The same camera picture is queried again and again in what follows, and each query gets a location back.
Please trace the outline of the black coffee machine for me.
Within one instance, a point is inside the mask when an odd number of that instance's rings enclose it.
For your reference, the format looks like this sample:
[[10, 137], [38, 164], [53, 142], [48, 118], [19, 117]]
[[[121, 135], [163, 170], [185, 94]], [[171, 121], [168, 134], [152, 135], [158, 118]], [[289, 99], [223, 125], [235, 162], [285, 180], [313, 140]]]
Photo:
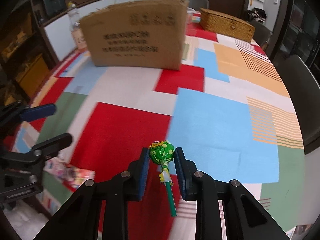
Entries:
[[48, 17], [53, 17], [67, 9], [65, 0], [43, 0]]

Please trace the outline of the woven wicker basket box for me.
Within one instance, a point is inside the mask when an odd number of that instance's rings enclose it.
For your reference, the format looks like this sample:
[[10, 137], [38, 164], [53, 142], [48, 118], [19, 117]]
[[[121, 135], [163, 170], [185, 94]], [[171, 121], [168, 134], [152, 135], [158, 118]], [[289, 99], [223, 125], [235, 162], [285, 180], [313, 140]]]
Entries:
[[204, 30], [251, 42], [255, 27], [246, 21], [204, 8], [200, 9], [200, 13], [200, 25]]

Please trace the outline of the grey chair far end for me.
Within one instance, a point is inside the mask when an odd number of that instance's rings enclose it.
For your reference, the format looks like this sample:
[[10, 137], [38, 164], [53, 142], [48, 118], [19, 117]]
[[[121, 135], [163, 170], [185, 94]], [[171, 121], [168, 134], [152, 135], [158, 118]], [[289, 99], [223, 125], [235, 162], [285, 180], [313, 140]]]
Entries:
[[186, 0], [188, 1], [188, 7], [196, 11], [200, 11], [201, 8], [209, 9], [208, 0]]

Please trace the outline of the orange drink bottle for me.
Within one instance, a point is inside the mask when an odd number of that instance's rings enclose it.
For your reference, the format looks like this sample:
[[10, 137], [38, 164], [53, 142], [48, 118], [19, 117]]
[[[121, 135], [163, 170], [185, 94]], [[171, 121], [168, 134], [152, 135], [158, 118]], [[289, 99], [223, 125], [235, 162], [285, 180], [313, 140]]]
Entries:
[[68, 12], [67, 12], [70, 20], [70, 29], [73, 40], [76, 44], [77, 49], [83, 53], [87, 50], [87, 43], [84, 39], [81, 27], [80, 27], [80, 13], [79, 10], [76, 8], [74, 3], [68, 4]]

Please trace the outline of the grey chair right far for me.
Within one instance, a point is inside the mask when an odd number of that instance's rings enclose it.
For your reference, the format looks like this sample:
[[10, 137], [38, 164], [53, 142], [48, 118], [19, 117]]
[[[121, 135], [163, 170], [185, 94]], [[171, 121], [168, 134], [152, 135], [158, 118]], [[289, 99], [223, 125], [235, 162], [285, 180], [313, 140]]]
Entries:
[[265, 27], [262, 23], [251, 20], [249, 22], [253, 27], [255, 27], [255, 31], [253, 34], [253, 40], [257, 42], [260, 48], [265, 51], [269, 42], [270, 37], [272, 36], [272, 31], [270, 31], [267, 27]]

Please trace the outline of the pink bear snack packet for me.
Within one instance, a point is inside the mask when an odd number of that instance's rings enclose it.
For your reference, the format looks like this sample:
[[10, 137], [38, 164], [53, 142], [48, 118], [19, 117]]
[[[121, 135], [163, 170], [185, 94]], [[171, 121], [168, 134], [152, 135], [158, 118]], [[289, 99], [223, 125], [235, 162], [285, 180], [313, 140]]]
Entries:
[[85, 181], [95, 178], [95, 171], [67, 164], [58, 157], [46, 161], [44, 170], [73, 192]]

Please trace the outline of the colourful patchwork tablecloth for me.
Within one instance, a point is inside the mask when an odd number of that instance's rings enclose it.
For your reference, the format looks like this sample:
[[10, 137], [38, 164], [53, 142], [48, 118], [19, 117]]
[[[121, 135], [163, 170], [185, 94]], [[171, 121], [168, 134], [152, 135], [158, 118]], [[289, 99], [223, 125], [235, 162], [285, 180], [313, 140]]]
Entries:
[[189, 26], [179, 70], [97, 67], [72, 50], [44, 80], [28, 81], [32, 106], [54, 115], [24, 122], [12, 146], [27, 152], [70, 133], [48, 163], [40, 205], [53, 217], [75, 195], [61, 173], [94, 172], [100, 183], [123, 172], [142, 148], [168, 140], [216, 180], [240, 181], [291, 239], [304, 177], [297, 114], [281, 77], [254, 41]]

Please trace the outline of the grey chair right near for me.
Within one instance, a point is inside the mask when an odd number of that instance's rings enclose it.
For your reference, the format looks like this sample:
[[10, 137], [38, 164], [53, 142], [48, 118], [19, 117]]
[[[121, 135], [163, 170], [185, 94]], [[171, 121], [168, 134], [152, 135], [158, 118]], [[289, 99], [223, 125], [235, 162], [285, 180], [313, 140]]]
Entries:
[[319, 148], [319, 84], [298, 55], [276, 66], [293, 103], [305, 154]]

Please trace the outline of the brown cardboard box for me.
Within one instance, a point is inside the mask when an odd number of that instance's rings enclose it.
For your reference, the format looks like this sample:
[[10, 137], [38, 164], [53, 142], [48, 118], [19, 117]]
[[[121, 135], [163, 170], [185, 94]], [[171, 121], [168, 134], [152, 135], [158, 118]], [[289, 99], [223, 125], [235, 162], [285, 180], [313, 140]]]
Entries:
[[95, 66], [178, 70], [188, 1], [144, 0], [110, 5], [80, 20]]

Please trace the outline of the green lollipop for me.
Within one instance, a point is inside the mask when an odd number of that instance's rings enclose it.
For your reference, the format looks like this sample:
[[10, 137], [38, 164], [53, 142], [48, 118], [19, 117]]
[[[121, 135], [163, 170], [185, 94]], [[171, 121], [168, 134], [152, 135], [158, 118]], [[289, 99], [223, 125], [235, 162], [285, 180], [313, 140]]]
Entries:
[[160, 166], [161, 172], [159, 178], [165, 185], [170, 214], [172, 217], [177, 216], [174, 195], [172, 192], [172, 179], [169, 171], [169, 164], [174, 160], [174, 146], [168, 140], [156, 141], [149, 146], [149, 158], [151, 161]]

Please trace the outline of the grey chair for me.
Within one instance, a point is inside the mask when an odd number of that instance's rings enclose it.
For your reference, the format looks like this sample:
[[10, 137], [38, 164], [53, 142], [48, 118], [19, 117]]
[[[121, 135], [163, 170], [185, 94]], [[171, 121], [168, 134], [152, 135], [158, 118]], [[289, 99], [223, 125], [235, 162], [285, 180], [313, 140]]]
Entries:
[[269, 42], [270, 37], [272, 36], [272, 31], [270, 31], [267, 27], [265, 27], [262, 23], [251, 20], [249, 22], [253, 27], [255, 27], [255, 31], [253, 34], [253, 40], [257, 42], [260, 48], [265, 51]]
[[298, 55], [276, 66], [293, 103], [305, 154], [319, 148], [319, 84]]

